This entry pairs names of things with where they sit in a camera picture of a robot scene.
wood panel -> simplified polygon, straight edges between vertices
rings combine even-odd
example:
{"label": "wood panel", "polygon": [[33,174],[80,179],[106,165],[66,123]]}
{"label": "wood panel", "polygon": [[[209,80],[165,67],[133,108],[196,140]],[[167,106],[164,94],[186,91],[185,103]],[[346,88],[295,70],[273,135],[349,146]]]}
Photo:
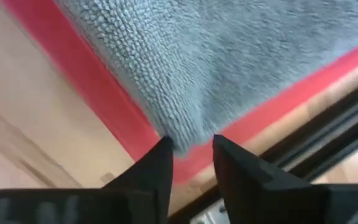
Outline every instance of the wood panel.
{"label": "wood panel", "polygon": [[[244,146],[263,153],[357,85],[358,69]],[[100,187],[133,163],[45,52],[0,7],[0,188]],[[209,166],[175,186],[170,213],[215,182]]]}

gray fabric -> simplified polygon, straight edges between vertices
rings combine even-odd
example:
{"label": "gray fabric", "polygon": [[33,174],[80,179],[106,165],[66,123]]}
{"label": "gray fabric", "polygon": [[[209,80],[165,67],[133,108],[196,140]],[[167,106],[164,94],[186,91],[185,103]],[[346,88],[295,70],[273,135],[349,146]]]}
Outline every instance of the gray fabric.
{"label": "gray fabric", "polygon": [[356,0],[57,1],[177,154],[358,45]]}

black frame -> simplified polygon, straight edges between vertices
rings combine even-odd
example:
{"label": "black frame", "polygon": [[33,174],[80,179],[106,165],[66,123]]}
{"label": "black frame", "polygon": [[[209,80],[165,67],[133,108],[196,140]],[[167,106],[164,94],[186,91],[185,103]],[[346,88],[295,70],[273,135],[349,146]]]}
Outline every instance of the black frame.
{"label": "black frame", "polygon": [[[358,89],[272,146],[261,158],[284,168],[307,152],[315,152],[289,173],[311,182],[358,150]],[[174,213],[169,223],[189,223],[220,200],[217,185]]]}

wooden surface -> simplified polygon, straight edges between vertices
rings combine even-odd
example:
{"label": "wooden surface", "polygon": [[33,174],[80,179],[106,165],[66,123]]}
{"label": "wooden surface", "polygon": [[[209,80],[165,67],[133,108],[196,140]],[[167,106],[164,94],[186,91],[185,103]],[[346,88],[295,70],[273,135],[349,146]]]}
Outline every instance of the wooden surface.
{"label": "wooden surface", "polygon": [[[244,146],[263,153],[357,85],[358,69]],[[0,7],[0,188],[100,187],[133,163],[37,43]],[[175,186],[170,213],[214,183],[209,166]]]}

red border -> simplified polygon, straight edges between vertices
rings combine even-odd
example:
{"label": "red border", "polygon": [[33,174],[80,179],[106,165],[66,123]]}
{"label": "red border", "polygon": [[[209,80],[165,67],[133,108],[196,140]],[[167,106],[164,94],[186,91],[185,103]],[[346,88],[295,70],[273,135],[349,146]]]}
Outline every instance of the red border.
{"label": "red border", "polygon": [[[1,0],[47,51],[123,148],[140,159],[158,140],[139,107],[75,32],[53,0]],[[302,102],[358,67],[358,48],[260,105],[223,131],[242,144]],[[184,182],[211,163],[211,143],[175,159],[174,180]]]}

